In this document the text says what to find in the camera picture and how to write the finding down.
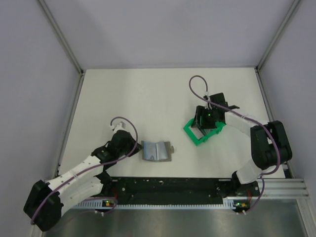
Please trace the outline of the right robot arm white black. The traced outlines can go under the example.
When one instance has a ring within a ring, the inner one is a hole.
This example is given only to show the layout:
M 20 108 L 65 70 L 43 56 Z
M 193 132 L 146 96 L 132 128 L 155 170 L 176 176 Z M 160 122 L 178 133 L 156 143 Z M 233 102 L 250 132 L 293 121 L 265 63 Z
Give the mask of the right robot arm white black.
M 292 158 L 292 150 L 282 122 L 258 121 L 244 116 L 239 107 L 230 106 L 223 93 L 204 95 L 205 106 L 197 106 L 196 113 L 184 127 L 195 145 L 231 126 L 250 138 L 251 158 L 231 177 L 230 190 L 243 195 L 257 178 L 276 172 L 281 164 Z

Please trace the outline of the green plastic bin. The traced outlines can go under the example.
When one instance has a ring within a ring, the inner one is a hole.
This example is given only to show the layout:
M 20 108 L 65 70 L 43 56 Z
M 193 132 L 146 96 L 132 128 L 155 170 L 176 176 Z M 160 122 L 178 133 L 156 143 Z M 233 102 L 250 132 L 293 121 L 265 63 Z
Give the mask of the green plastic bin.
M 201 129 L 197 127 L 191 127 L 193 121 L 194 119 L 189 120 L 183 127 L 183 130 L 196 146 L 205 143 L 210 137 L 219 134 L 225 126 L 223 122 L 215 122 L 215 128 Z

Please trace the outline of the grey card holder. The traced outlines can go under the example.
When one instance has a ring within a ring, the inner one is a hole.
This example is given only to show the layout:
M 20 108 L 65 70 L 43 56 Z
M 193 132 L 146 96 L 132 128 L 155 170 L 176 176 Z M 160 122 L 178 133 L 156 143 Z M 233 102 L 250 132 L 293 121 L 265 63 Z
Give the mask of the grey card holder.
M 144 146 L 145 141 L 141 141 L 142 147 Z M 174 147 L 170 142 L 156 142 L 157 149 L 157 159 L 155 161 L 150 162 L 170 162 L 172 161 L 172 154 L 175 152 Z M 149 161 L 144 159 L 144 147 L 142 149 L 142 160 Z

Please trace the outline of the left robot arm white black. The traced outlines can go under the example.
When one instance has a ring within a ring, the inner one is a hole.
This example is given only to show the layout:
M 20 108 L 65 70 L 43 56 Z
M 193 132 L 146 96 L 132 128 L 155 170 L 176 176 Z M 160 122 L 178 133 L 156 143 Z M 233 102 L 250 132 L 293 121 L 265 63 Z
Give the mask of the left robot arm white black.
M 31 224 L 42 232 L 49 231 L 75 205 L 94 196 L 108 195 L 112 178 L 107 169 L 140 150 L 138 137 L 119 130 L 104 146 L 66 173 L 48 181 L 37 181 L 23 208 Z

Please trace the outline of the white credit card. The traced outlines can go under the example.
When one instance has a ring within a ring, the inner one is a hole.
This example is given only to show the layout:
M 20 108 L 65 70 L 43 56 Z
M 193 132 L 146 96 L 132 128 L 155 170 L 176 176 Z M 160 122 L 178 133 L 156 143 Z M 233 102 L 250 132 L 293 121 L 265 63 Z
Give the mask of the white credit card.
M 144 142 L 144 159 L 149 161 L 155 161 L 157 159 L 156 144 L 152 142 Z

